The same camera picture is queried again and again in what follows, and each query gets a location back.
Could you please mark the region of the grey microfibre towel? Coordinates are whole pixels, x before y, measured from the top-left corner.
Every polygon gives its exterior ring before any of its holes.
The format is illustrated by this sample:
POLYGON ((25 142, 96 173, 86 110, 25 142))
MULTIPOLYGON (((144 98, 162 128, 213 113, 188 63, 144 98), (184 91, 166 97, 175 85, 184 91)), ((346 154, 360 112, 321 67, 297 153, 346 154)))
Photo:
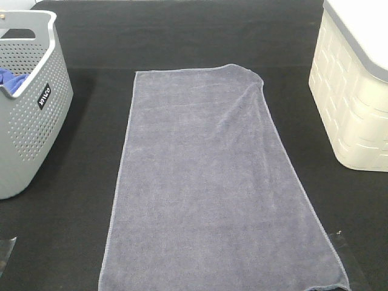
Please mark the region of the grey microfibre towel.
POLYGON ((263 94, 236 64, 138 71, 99 290, 349 290, 263 94))

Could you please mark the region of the grey perforated laundry basket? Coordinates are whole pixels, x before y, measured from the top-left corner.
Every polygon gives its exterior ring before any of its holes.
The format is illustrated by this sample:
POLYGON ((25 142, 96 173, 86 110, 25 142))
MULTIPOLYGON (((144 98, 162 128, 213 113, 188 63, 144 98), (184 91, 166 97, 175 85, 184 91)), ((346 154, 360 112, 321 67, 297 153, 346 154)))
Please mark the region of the grey perforated laundry basket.
POLYGON ((21 193, 39 170, 61 130, 73 98, 67 66, 47 10, 6 10, 1 28, 30 30, 30 38, 1 39, 1 199, 21 193))

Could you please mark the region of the black felt table mat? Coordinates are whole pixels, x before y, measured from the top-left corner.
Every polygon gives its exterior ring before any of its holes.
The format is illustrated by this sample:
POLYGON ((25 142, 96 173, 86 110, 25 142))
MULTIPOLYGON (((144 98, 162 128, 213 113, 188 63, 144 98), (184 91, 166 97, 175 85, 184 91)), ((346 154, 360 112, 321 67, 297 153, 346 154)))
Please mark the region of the black felt table mat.
POLYGON ((321 1, 41 1, 57 15, 74 97, 28 188, 1 201, 17 237, 2 290, 96 290, 134 74, 238 64, 264 80, 273 121, 325 230, 372 290, 387 289, 387 174, 335 158, 308 78, 321 1))

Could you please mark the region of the cream plastic basket grey rim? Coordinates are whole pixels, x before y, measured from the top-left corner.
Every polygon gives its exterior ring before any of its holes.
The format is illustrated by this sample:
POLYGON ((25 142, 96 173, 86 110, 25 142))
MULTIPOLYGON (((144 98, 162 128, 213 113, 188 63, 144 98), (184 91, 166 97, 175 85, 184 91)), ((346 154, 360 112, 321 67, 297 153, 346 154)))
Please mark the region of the cream plastic basket grey rim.
POLYGON ((336 159, 386 172, 386 1, 324 1, 309 87, 336 159))

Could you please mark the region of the blue cloth in basket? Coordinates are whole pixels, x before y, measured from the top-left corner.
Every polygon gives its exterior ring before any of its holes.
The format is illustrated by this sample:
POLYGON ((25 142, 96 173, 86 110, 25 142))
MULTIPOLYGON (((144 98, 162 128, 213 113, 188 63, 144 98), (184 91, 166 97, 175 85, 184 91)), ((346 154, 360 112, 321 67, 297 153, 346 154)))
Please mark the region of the blue cloth in basket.
POLYGON ((10 70, 0 68, 0 83, 10 94, 14 94, 29 74, 14 75, 10 70))

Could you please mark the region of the clear tape strip left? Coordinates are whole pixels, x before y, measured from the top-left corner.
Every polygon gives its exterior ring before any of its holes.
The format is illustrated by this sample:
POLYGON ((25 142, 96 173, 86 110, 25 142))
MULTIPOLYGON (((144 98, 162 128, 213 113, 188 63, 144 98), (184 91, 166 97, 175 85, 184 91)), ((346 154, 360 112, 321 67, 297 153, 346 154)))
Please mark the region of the clear tape strip left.
POLYGON ((8 259, 12 253, 17 237, 0 240, 0 276, 2 276, 8 259))

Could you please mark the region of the clear tape strip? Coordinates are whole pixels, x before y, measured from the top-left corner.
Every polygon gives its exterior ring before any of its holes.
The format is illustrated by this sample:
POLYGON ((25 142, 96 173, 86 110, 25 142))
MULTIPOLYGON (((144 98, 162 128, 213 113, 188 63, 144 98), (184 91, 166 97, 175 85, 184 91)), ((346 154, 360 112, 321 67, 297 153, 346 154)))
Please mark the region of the clear tape strip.
POLYGON ((354 291, 372 291, 342 232, 339 230, 328 236, 343 263, 350 288, 354 291))
POLYGON ((2 276, 8 259, 12 253, 17 237, 0 240, 0 276, 2 276))

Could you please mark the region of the clear tape strip right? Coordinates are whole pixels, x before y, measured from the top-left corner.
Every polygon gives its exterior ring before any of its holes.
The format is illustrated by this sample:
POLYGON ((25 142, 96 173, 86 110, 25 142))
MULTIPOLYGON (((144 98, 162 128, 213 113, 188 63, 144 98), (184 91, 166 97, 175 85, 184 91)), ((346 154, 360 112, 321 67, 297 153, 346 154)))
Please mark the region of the clear tape strip right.
POLYGON ((342 232, 339 230, 328 236, 343 263, 350 288, 354 291, 372 291, 342 232))

